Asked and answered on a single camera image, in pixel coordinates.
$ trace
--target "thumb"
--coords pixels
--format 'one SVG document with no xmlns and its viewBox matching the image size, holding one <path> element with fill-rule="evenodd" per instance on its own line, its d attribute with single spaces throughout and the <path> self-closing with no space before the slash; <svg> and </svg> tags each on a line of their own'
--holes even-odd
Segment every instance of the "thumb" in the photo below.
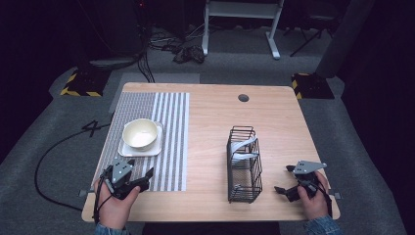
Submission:
<svg viewBox="0 0 415 235">
<path fill-rule="evenodd" d="M 297 191 L 299 192 L 299 196 L 303 202 L 309 201 L 307 191 L 302 186 L 297 187 Z"/>
<path fill-rule="evenodd" d="M 129 205 L 132 206 L 135 202 L 135 200 L 138 197 L 138 194 L 140 194 L 140 186 L 137 186 L 131 190 L 131 192 L 128 194 L 128 196 L 124 199 L 124 201 Z"/>
</svg>

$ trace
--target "metal basket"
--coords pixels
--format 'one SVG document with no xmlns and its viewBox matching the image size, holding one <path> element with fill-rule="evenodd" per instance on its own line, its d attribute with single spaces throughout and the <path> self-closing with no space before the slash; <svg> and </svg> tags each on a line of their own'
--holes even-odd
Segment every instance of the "metal basket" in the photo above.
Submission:
<svg viewBox="0 0 415 235">
<path fill-rule="evenodd" d="M 251 126 L 233 126 L 227 148 L 228 201 L 252 203 L 262 191 L 259 144 Z"/>
</svg>

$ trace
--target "white plate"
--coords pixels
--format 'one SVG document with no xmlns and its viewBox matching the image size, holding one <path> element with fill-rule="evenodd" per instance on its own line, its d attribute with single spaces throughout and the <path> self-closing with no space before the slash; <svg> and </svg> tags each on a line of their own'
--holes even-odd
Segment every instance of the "white plate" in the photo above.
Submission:
<svg viewBox="0 0 415 235">
<path fill-rule="evenodd" d="M 162 146 L 162 124 L 157 121 L 155 121 L 155 124 L 157 126 L 157 139 L 153 143 L 151 149 L 147 151 L 139 151 L 125 144 L 121 138 L 119 141 L 118 153 L 123 157 L 151 157 L 158 155 L 161 151 Z"/>
</svg>

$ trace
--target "gray carpet floor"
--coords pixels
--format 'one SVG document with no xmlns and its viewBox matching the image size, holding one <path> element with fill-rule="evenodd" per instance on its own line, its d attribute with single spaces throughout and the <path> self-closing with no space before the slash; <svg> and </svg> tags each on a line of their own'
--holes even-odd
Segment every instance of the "gray carpet floor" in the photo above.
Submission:
<svg viewBox="0 0 415 235">
<path fill-rule="evenodd" d="M 149 50 L 149 65 L 156 82 L 291 86 L 293 73 L 315 71 L 330 42 L 330 37 L 323 34 L 291 58 L 289 55 L 303 38 L 296 30 L 286 36 L 278 30 L 275 38 L 282 58 L 276 61 L 264 37 L 266 29 L 235 28 L 213 33 L 201 65 L 179 65 L 172 62 L 171 53 L 156 50 Z M 201 38 L 185 46 L 192 44 L 201 45 Z M 81 131 L 94 119 L 99 125 L 110 123 L 120 85 L 126 77 L 135 74 L 140 79 L 142 74 L 136 65 L 114 70 L 103 97 L 61 96 L 73 70 L 57 77 L 50 87 L 53 102 L 0 165 L 0 234 L 93 234 L 94 224 L 84 222 L 80 211 L 41 198 L 33 175 L 42 155 L 59 140 Z M 344 197 L 338 201 L 342 213 L 338 224 L 345 234 L 406 234 L 393 195 L 347 115 L 341 100 L 344 84 L 337 77 L 328 82 L 334 100 L 303 99 L 299 103 L 318 154 L 328 165 L 325 170 L 331 185 Z M 108 130 L 97 130 L 92 137 L 89 133 L 76 135 L 52 149 L 38 171 L 40 190 L 56 201 L 81 209 L 85 198 L 78 197 L 78 191 L 90 186 Z M 280 224 L 284 235 L 304 234 L 301 221 Z M 141 234 L 142 226 L 139 222 L 128 223 L 133 234 Z"/>
</svg>

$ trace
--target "white bowl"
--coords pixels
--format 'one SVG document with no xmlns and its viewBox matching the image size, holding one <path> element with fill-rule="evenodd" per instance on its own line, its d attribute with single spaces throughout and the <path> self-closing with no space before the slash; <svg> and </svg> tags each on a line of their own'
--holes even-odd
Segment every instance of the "white bowl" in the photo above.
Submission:
<svg viewBox="0 0 415 235">
<path fill-rule="evenodd" d="M 156 124 L 146 118 L 135 119 L 127 123 L 122 131 L 122 140 L 128 146 L 145 151 L 157 139 Z"/>
</svg>

